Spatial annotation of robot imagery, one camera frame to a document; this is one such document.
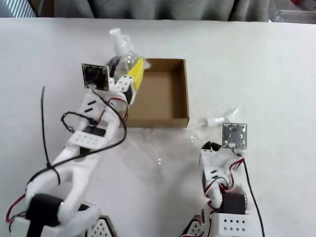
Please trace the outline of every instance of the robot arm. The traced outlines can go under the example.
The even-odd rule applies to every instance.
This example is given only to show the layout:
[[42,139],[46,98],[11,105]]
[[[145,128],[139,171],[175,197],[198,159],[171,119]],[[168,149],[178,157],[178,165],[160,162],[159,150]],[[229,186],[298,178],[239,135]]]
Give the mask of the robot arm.
[[211,142],[203,145],[199,167],[206,204],[181,237],[256,236],[250,224],[255,208],[264,237],[243,157],[245,148],[246,124],[237,123],[223,124],[222,146]]
[[[78,236],[78,233],[96,223],[99,211],[94,205],[89,205],[84,211],[78,210],[82,207],[84,194],[94,170],[102,159],[100,152],[120,144],[126,137],[124,120],[136,92],[133,76],[124,75],[116,83],[113,78],[109,78],[109,91],[97,93],[92,90],[85,96],[78,111],[78,114],[84,115],[85,118],[80,119],[78,128],[52,163],[54,170],[46,168],[28,183],[25,194],[26,217],[16,217],[14,222],[12,221],[12,236],[72,237]],[[124,118],[118,113],[122,110],[126,110]],[[113,143],[112,139],[120,122],[124,126],[124,137]],[[50,195],[59,182],[72,183],[65,199]]]

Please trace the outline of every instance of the table surface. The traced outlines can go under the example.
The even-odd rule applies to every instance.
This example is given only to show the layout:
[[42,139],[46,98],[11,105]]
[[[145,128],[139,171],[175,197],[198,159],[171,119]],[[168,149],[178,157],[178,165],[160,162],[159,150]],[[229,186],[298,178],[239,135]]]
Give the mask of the table surface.
[[[186,130],[131,129],[124,144],[104,153],[86,200],[110,216],[118,236],[182,232],[202,206],[199,149],[207,140],[221,141],[220,128],[202,131],[195,121],[232,106],[242,108],[248,123],[246,159],[266,236],[312,236],[314,25],[0,19],[1,213],[45,165],[41,87],[46,85],[46,136],[53,160],[69,138],[60,117],[76,110],[85,94],[81,63],[100,65],[114,55],[108,34],[113,27],[129,34],[144,57],[186,59],[191,116]],[[1,236],[6,228],[1,226]]]

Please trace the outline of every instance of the clear plastic bottle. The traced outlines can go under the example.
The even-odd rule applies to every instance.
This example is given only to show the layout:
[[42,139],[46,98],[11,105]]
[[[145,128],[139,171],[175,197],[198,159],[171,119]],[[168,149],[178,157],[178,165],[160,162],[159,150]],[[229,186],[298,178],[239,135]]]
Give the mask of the clear plastic bottle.
[[119,57],[119,63],[114,73],[114,81],[117,82],[134,67],[139,56],[134,52],[129,37],[122,36],[120,28],[111,29],[110,34],[114,42],[115,53]]

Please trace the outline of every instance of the open cardboard box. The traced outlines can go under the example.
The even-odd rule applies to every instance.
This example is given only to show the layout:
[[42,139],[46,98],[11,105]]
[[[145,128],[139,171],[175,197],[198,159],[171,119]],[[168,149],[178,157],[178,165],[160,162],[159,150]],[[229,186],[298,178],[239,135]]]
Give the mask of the open cardboard box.
[[129,108],[129,127],[186,127],[189,101],[183,59],[147,59],[142,84]]

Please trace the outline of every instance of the small white cap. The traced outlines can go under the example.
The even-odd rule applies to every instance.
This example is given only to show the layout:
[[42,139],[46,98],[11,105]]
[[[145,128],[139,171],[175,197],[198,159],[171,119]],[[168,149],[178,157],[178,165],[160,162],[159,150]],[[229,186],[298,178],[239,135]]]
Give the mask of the small white cap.
[[129,52],[129,49],[127,42],[123,39],[120,28],[111,29],[110,34],[114,42],[115,54],[118,57],[126,55]]

